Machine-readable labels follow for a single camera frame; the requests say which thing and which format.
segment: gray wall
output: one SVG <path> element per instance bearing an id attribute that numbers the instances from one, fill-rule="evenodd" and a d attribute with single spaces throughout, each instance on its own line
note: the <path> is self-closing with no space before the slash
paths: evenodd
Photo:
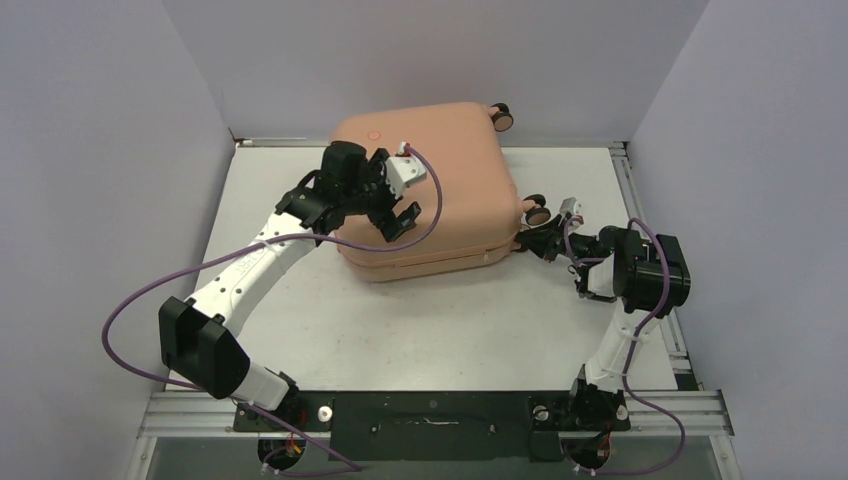
<path id="1" fill-rule="evenodd" d="M 122 478 L 151 382 L 100 327 L 143 282 L 198 261 L 229 138 L 158 1 L 4 2 L 0 14 L 3 478 Z M 116 347 L 158 367 L 161 288 Z"/>
<path id="2" fill-rule="evenodd" d="M 507 102 L 505 144 L 630 138 L 707 0 L 164 0 L 237 136 Z"/>
<path id="3" fill-rule="evenodd" d="M 848 3 L 713 0 L 630 144 L 745 478 L 845 478 Z"/>

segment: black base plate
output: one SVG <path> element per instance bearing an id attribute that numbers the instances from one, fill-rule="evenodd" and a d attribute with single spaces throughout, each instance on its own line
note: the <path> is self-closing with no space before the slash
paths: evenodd
<path id="1" fill-rule="evenodd" d="M 594 431 L 567 420 L 567 391 L 520 392 L 321 392 L 301 391 L 303 414 L 291 419 L 307 432 L 332 430 L 330 445 L 359 461 L 490 460 L 529 457 L 561 461 L 559 432 Z M 317 418 L 318 408 L 333 409 L 331 422 Z M 551 415 L 535 420 L 533 408 Z M 628 421 L 612 424 L 630 429 Z M 280 426 L 239 407 L 233 430 L 274 432 Z"/>

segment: white table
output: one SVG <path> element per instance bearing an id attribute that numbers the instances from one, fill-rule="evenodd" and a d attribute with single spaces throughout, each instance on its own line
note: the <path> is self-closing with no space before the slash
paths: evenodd
<path id="1" fill-rule="evenodd" d="M 238 149 L 204 259 L 247 245 L 322 152 Z M 521 195 L 542 193 L 553 210 L 565 197 L 581 200 L 581 233 L 626 224 L 608 149 L 504 153 Z M 323 245 L 271 290 L 239 341 L 255 361 L 307 390 L 569 389 L 614 306 L 578 298 L 567 264 L 528 252 L 485 268 L 369 284 L 353 276 L 334 246 Z M 198 285 L 222 268 L 203 272 Z M 631 386 L 676 390 L 655 332 L 632 367 Z"/>

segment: suitcase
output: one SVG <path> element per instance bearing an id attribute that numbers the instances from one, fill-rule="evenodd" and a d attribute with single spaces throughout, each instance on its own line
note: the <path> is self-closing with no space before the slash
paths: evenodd
<path id="1" fill-rule="evenodd" d="M 332 140 L 358 143 L 369 157 L 381 147 L 394 152 L 402 141 L 415 147 L 439 176 L 444 198 L 438 225 L 413 247 L 373 253 L 339 246 L 354 273 L 383 282 L 491 265 L 509 254 L 525 211 L 533 224 L 547 221 L 550 212 L 542 208 L 544 199 L 519 199 L 507 169 L 495 132 L 511 126 L 506 105 L 470 102 L 369 113 L 340 123 Z M 432 223 L 436 190 L 431 177 L 407 190 L 395 211 L 413 201 L 421 206 L 421 214 L 416 227 L 397 243 L 415 239 Z M 348 217 L 336 236 L 389 245 L 365 216 Z"/>

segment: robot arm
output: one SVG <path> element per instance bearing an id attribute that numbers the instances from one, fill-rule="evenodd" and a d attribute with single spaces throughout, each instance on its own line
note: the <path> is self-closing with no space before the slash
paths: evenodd
<path id="1" fill-rule="evenodd" d="M 569 257 L 581 297 L 617 304 L 598 350 L 583 365 L 569 390 L 568 412 L 573 424 L 578 428 L 597 428 L 605 422 L 622 420 L 621 412 L 625 412 L 626 419 L 623 374 L 630 347 L 635 340 L 635 359 L 660 319 L 686 301 L 691 281 L 677 238 L 657 235 L 669 265 L 669 295 L 636 338 L 644 313 L 653 310 L 662 296 L 663 273 L 656 246 L 629 228 L 608 226 L 597 236 L 581 235 L 575 231 L 580 223 L 580 204 L 569 198 L 554 219 L 520 232 L 515 241 L 522 250 L 530 250 L 548 262 L 559 255 Z"/>
<path id="2" fill-rule="evenodd" d="M 406 188 L 426 178 L 415 157 L 333 142 L 320 170 L 310 172 L 286 193 L 250 245 L 264 244 L 237 258 L 213 281 L 185 301 L 169 298 L 159 310 L 162 362 L 215 398 L 236 398 L 276 410 L 297 392 L 295 382 L 253 362 L 236 337 L 271 287 L 319 240 L 272 241 L 283 235 L 327 235 L 348 215 L 367 215 L 394 241 L 415 226 L 417 203 L 396 216 L 392 209 Z"/>

